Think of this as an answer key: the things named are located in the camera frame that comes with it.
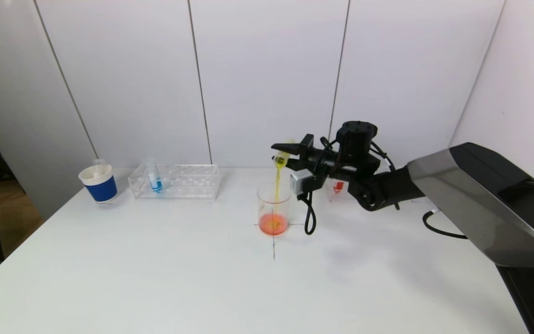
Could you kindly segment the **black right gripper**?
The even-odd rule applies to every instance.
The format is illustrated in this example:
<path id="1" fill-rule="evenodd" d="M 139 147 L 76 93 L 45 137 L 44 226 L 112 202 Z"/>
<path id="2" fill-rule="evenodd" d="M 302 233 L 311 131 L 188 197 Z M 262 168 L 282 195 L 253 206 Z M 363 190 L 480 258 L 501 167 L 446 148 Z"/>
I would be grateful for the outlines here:
<path id="1" fill-rule="evenodd" d="M 273 144 L 271 149 L 284 154 L 299 155 L 299 159 L 273 156 L 273 163 L 277 168 L 309 169 L 310 171 L 328 171 L 335 165 L 338 152 L 333 146 L 338 143 L 337 139 L 329 141 L 321 137 L 322 149 L 314 146 L 314 135 L 305 135 L 299 144 L 279 142 Z"/>

